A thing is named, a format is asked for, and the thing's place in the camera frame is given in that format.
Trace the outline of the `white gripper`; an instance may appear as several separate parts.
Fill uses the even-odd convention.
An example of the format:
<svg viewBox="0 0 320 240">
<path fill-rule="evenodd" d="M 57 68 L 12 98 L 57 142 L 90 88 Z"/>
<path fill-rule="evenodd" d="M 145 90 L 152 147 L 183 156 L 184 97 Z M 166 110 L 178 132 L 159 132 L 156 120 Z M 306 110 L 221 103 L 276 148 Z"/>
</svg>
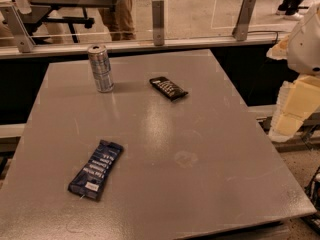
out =
<svg viewBox="0 0 320 240">
<path fill-rule="evenodd" d="M 274 142 L 291 139 L 320 107 L 320 4 L 310 7 L 289 36 L 271 47 L 266 56 L 286 60 L 288 67 L 300 75 L 294 82 L 280 87 L 276 110 L 268 133 Z"/>
</svg>

